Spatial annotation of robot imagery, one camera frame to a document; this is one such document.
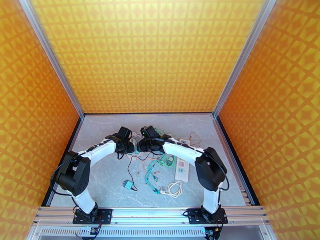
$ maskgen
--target vented metal panel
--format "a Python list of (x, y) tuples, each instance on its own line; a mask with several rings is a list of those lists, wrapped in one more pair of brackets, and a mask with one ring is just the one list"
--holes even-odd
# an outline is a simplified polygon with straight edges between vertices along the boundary
[[(82, 236), (89, 237), (91, 227), (58, 227), (42, 226), (40, 236)], [(175, 227), (175, 228), (125, 228), (102, 227), (99, 233), (101, 237), (199, 237), (204, 235), (204, 227)]]

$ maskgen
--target white cable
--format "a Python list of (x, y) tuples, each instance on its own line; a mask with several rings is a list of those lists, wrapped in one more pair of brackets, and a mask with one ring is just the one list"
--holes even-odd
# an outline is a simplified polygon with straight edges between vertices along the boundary
[[(171, 189), (175, 185), (177, 185), (179, 187), (179, 189), (176, 192), (172, 193)], [(168, 184), (168, 192), (161, 191), (161, 193), (166, 194), (166, 195), (170, 195), (173, 198), (177, 198), (182, 194), (182, 185), (183, 185), (183, 182), (181, 180), (178, 180), (176, 182), (172, 182), (172, 183)]]
[[(143, 139), (143, 137), (142, 137), (142, 135), (140, 133), (137, 133), (137, 132), (134, 132), (134, 131), (132, 131), (131, 133), (132, 133), (132, 136), (131, 136), (132, 139), (135, 139), (137, 137), (140, 138), (140, 139)], [(132, 155), (126, 154), (126, 156), (127, 156), (127, 158), (129, 160), (131, 160), (132, 156), (141, 157), (142, 156), (142, 152), (139, 152), (139, 154), (136, 154), (135, 152), (133, 152)]]

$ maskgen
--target metal corner post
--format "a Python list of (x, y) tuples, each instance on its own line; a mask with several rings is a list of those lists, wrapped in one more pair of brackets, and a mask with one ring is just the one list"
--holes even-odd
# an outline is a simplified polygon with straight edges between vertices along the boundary
[(34, 32), (36, 33), (44, 51), (46, 52), (53, 68), (56, 74), (58, 75), (60, 82), (62, 83), (64, 89), (66, 90), (72, 104), (74, 105), (77, 113), (79, 114), (79, 117), (81, 120), (84, 119), (84, 112), (81, 108), (81, 105), (73, 92), (72, 87), (70, 86), (70, 83), (68, 82), (68, 79), (66, 77), (66, 74), (64, 73), (60, 62), (58, 61), (57, 56), (55, 55), (52, 46), (48, 40), (48, 37), (46, 36), (46, 33), (44, 32), (44, 29), (36, 15), (36, 12), (33, 9), (33, 6), (30, 2), (30, 0), (18, 0), (20, 2), (20, 5), (26, 14)]
[(246, 63), (251, 50), (253, 49), (260, 32), (262, 31), (264, 24), (266, 23), (275, 3), (277, 0), (265, 0), (262, 8), (260, 10), (260, 13), (258, 14), (258, 17), (256, 18), (256, 21), (254, 22), (254, 25), (252, 27), (252, 30), (246, 40), (246, 43), (243, 46), (243, 49), (238, 57), (238, 60), (236, 64), (233, 67), (233, 70), (228, 78), (228, 81), (220, 95), (220, 98), (216, 104), (216, 107), (214, 108), (212, 115), (214, 118), (216, 118), (221, 111), (224, 103), (227, 100), (228, 95), (230, 94), (230, 91), (232, 90), (232, 87), (234, 86), (244, 64)]

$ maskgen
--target black floor edge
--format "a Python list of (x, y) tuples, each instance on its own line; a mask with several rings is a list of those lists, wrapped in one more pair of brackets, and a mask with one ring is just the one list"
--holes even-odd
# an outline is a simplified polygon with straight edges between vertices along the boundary
[[(68, 141), (68, 144), (67, 144), (66, 148), (64, 149), (64, 152), (63, 152), (63, 155), (62, 155), (61, 160), (60, 160), (60, 162), (59, 162), (59, 165), (62, 163), (63, 158), (64, 158), (64, 155), (65, 155), (65, 154), (69, 151), (69, 149), (70, 149), (71, 143), (72, 143), (72, 141), (73, 141), (73, 138), (74, 138), (75, 135), (76, 135), (76, 132), (77, 132), (77, 129), (78, 129), (79, 125), (80, 125), (80, 122), (81, 122), (81, 119), (79, 118), (78, 121), (77, 121), (77, 123), (76, 123), (76, 126), (74, 127), (74, 130), (73, 130), (73, 132), (72, 132), (72, 134), (71, 134), (71, 136), (70, 136), (70, 139), (69, 139), (69, 141)], [(51, 192), (52, 192), (52, 190), (51, 190), (50, 187), (49, 187), (48, 190), (47, 190), (46, 195), (44, 196), (44, 199), (43, 199), (43, 201), (42, 201), (41, 206), (48, 206), (47, 204), (48, 204), (48, 201), (49, 201), (49, 199), (50, 199)]]
[(230, 149), (231, 149), (231, 152), (232, 152), (232, 154), (233, 154), (233, 156), (234, 156), (234, 159), (236, 160), (236, 163), (237, 163), (237, 165), (238, 165), (238, 168), (240, 169), (240, 172), (241, 172), (241, 174), (242, 174), (242, 176), (243, 176), (244, 182), (246, 183), (246, 185), (247, 185), (247, 187), (248, 187), (248, 190), (249, 190), (248, 193), (252, 196), (253, 202), (251, 202), (251, 204), (252, 204), (252, 205), (260, 205), (260, 202), (259, 202), (259, 200), (258, 200), (258, 198), (257, 198), (257, 196), (256, 196), (256, 193), (255, 193), (254, 190), (253, 190), (253, 187), (252, 187), (252, 185), (251, 185), (251, 183), (250, 183), (250, 181), (249, 181), (249, 179), (248, 179), (248, 177), (247, 177), (246, 172), (244, 171), (244, 168), (243, 168), (243, 166), (242, 166), (242, 164), (241, 164), (241, 162), (240, 162), (240, 159), (239, 159), (239, 157), (238, 157), (238, 155), (237, 155), (237, 152), (236, 152), (236, 150), (234, 149), (234, 147), (233, 147), (233, 145), (232, 145), (232, 143), (231, 143), (231, 140), (230, 140), (230, 138), (229, 138), (229, 136), (228, 136), (228, 134), (227, 134), (227, 132), (226, 132), (223, 124), (222, 124), (222, 121), (221, 121), (221, 119), (219, 118), (219, 116), (217, 116), (217, 121), (218, 121), (218, 123), (219, 123), (219, 125), (220, 125), (220, 128), (221, 128), (221, 130), (222, 130), (222, 132), (223, 132), (224, 137), (225, 137), (226, 140), (227, 140), (227, 143), (228, 143), (228, 145), (229, 145), (229, 147), (230, 147)]
[(121, 113), (85, 113), (84, 115), (135, 115), (135, 114), (201, 114), (207, 113), (212, 114), (212, 112), (121, 112)]

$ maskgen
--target coiled white cable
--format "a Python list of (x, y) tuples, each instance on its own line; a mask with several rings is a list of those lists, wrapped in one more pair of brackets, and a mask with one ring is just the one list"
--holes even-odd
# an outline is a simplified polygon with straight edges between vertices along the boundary
[[(172, 193), (171, 189), (175, 185), (177, 185), (179, 187), (179, 189), (176, 192)], [(165, 192), (164, 190), (161, 190), (161, 193), (162, 194), (166, 194), (166, 195), (170, 195), (173, 198), (177, 198), (182, 194), (182, 185), (183, 185), (183, 182), (181, 180), (178, 180), (176, 182), (172, 182), (172, 183), (168, 184), (168, 192)]]

